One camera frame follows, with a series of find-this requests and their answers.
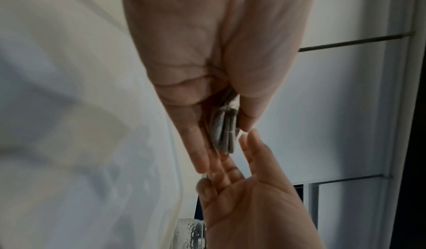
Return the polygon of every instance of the small bundle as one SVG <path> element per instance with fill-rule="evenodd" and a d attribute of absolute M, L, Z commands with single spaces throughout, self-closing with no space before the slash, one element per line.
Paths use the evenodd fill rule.
<path fill-rule="evenodd" d="M 213 108 L 210 119 L 210 140 L 214 148 L 223 154 L 232 154 L 235 150 L 238 110 L 231 106 L 231 102 L 238 94 L 229 88 L 219 106 Z"/>

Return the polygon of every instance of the hand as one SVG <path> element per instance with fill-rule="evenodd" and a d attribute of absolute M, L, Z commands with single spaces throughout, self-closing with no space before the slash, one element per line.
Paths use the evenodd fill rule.
<path fill-rule="evenodd" d="M 293 185 L 256 130 L 240 145 L 252 176 L 245 179 L 232 159 L 201 179 L 197 191 L 209 249 L 324 249 Z"/>
<path fill-rule="evenodd" d="M 220 169 L 207 127 L 228 85 L 249 131 L 297 54 L 312 0 L 123 0 L 147 74 L 195 169 Z"/>

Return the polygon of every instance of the white cabinet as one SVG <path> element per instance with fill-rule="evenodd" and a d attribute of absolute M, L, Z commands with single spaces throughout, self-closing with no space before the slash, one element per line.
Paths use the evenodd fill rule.
<path fill-rule="evenodd" d="M 318 231 L 328 249 L 370 249 L 380 219 L 381 178 L 319 186 Z"/>
<path fill-rule="evenodd" d="M 302 47 L 399 34 L 414 0 L 314 0 Z"/>
<path fill-rule="evenodd" d="M 299 55 L 256 124 L 290 181 L 382 173 L 404 40 Z M 248 175 L 241 150 L 234 159 Z"/>

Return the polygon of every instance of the clear glass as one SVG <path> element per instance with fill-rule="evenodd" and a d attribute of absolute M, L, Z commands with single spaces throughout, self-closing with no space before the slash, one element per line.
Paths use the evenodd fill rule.
<path fill-rule="evenodd" d="M 170 249 L 207 249 L 204 221 L 179 219 Z"/>

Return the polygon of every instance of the textured glass cup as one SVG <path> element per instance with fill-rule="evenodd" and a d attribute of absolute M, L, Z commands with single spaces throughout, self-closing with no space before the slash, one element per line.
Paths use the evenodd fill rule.
<path fill-rule="evenodd" d="M 170 249 L 206 249 L 204 221 L 179 219 Z"/>

